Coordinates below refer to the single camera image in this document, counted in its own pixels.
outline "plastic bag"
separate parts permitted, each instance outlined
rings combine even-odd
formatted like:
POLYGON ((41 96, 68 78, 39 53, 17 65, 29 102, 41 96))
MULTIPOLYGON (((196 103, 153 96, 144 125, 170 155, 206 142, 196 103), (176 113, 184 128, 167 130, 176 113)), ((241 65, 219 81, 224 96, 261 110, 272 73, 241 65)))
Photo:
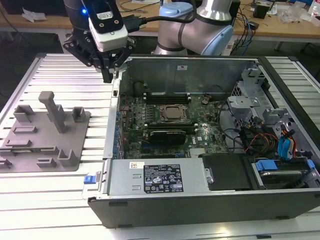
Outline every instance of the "plastic bag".
POLYGON ((304 12, 304 6, 306 4, 300 1, 296 1, 287 10, 279 14, 280 21, 285 23, 301 22, 301 15, 304 12))
POLYGON ((314 0, 310 7, 310 10, 312 17, 320 16, 320 0, 314 0))

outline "blue tab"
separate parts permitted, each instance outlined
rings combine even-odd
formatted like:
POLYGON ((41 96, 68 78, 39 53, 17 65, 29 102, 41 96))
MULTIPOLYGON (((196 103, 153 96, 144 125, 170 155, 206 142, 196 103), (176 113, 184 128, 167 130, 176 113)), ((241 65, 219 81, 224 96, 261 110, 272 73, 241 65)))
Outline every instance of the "blue tab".
POLYGON ((83 183, 84 184, 96 184, 96 176, 84 176, 83 183))
POLYGON ((177 18, 192 12, 193 6, 188 2, 170 2, 160 7, 159 15, 164 17, 177 18))
POLYGON ((278 152, 278 154, 279 154, 280 157, 281 157, 281 152, 282 152, 282 147, 283 147, 284 141, 285 141, 284 137, 281 136, 281 137, 279 138, 278 149, 277 149, 277 152, 278 152))
POLYGON ((308 164, 310 169, 314 169, 316 167, 314 162, 311 159, 308 159, 306 163, 308 164))
POLYGON ((271 159, 259 160, 255 163, 255 166, 258 172, 278 170, 275 160, 271 159))
POLYGON ((291 145, 291 141, 289 138, 286 138, 284 140, 283 146, 282 146, 282 151, 281 151, 281 157, 283 157, 285 160, 289 161, 290 158, 288 157, 288 152, 289 152, 289 148, 291 145))

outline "warning label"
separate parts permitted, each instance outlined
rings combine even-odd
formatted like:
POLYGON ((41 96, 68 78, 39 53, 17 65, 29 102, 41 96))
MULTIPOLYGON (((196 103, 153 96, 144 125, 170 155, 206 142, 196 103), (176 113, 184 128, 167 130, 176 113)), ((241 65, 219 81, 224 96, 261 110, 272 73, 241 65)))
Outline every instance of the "warning label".
POLYGON ((144 192, 147 194, 179 193, 184 191, 180 164, 145 165, 144 192))

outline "wooden table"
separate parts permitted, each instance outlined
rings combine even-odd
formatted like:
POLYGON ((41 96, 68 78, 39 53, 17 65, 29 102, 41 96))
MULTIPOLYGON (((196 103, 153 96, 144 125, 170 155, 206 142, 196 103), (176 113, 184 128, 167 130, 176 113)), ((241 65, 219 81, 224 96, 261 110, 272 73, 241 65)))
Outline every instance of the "wooden table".
MULTIPOLYGON (((279 42, 305 42, 320 43, 320 27, 314 26, 311 22, 302 21, 300 23, 282 23, 277 16, 267 15, 265 19, 253 18, 253 12, 249 11, 249 4, 252 0, 242 0, 241 9, 249 21, 259 24, 259 28, 254 35, 254 40, 259 41, 279 41, 279 42)), ((143 3, 126 3, 128 9, 139 8, 143 3)), ((144 8, 147 13, 123 12, 122 16, 136 14, 141 17, 152 17, 159 14, 159 5, 154 4, 144 8)), ((21 15, 6 15, 7 19, 14 25, 18 31, 31 33, 55 33, 58 35, 61 43, 65 40, 65 35, 71 33, 72 25, 68 17, 47 16, 46 21, 29 22, 21 15)), ((134 36, 157 36, 159 23, 157 21, 149 22, 138 32, 131 33, 134 36)), ((239 20, 234 25, 234 37, 236 40, 243 33, 243 25, 239 20)), ((13 32, 13 29, 3 16, 0 16, 0 31, 13 32)))

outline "red wire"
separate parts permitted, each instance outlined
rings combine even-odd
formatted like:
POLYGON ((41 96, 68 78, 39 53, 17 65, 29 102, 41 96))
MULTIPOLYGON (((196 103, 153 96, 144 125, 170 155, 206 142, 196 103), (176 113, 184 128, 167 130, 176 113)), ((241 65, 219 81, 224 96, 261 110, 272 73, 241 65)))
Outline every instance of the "red wire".
POLYGON ((273 134, 270 134, 270 133, 258 133, 257 135, 255 135, 255 136, 253 137, 253 139, 251 140, 249 146, 251 146, 251 145, 254 143, 254 141, 257 139, 257 137, 259 137, 259 136, 264 136, 264 135, 271 136, 271 137, 273 137, 275 140, 278 141, 277 137, 276 137, 275 135, 273 135, 273 134))

